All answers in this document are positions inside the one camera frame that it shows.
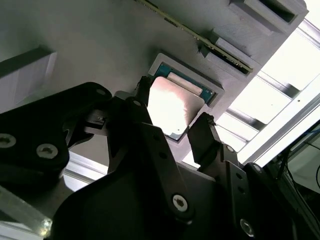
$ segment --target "black cable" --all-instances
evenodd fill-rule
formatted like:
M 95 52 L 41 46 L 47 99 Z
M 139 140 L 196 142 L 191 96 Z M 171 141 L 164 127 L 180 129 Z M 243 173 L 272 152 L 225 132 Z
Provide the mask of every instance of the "black cable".
M 289 153 L 290 153 L 289 150 L 284 151 L 284 152 L 282 153 L 281 158 L 282 158 L 282 159 L 288 159 L 288 158 L 289 158 Z M 282 161 L 282 160 L 281 160 L 281 166 L 280 166 L 280 168 L 279 168 L 278 175 L 276 176 L 276 180 L 280 180 L 280 179 L 281 179 L 281 176 L 282 176 L 283 173 L 284 173 L 285 167 L 286 167 L 286 161 Z
M 303 205 L 308 209 L 308 211 L 311 213 L 311 215 L 313 216 L 317 226 L 318 226 L 318 230 L 320 230 L 320 224 L 319 224 L 319 221 L 318 221 L 318 218 L 316 217 L 316 215 L 314 214 L 314 212 L 310 209 L 309 205 L 306 203 L 305 199 L 302 197 L 302 195 L 300 194 L 300 192 L 298 191 L 298 188 L 297 188 L 297 183 L 296 181 L 294 180 L 294 177 L 293 175 L 291 174 L 290 170 L 289 170 L 289 167 L 288 167 L 288 157 L 287 158 L 283 158 L 282 161 L 285 161 L 285 168 L 292 180 L 292 184 L 293 184 L 293 188 L 294 190 L 296 191 L 296 194 L 298 195 L 298 197 L 300 198 L 300 200 L 303 202 Z
M 311 143 L 309 142 L 306 142 L 306 144 L 314 147 L 315 149 L 318 149 L 320 151 L 320 148 L 317 147 L 317 146 L 314 146 L 312 145 Z M 320 184 L 319 184 L 319 180 L 318 180 L 318 175 L 319 175 L 319 170 L 320 170 L 320 165 L 318 166 L 318 168 L 316 169 L 316 172 L 315 172 L 315 181 L 316 181 L 316 184 L 318 185 L 318 188 L 320 189 Z
M 320 133 L 320 129 L 314 130 L 314 131 L 306 131 L 304 134 L 316 134 L 316 133 Z
M 316 184 L 318 185 L 318 188 L 320 189 L 320 184 L 319 184 L 319 181 L 318 181 L 318 173 L 319 173 L 319 170 L 320 170 L 320 165 L 319 165 L 318 168 L 316 169 L 316 173 L 315 173 Z
M 309 142 L 306 142 L 305 144 L 308 144 L 309 146 L 312 146 L 312 147 L 314 147 L 315 149 L 320 150 L 320 147 L 317 147 L 317 146 L 315 146 L 315 145 L 312 145 L 312 144 L 311 144 L 311 143 L 309 143 Z

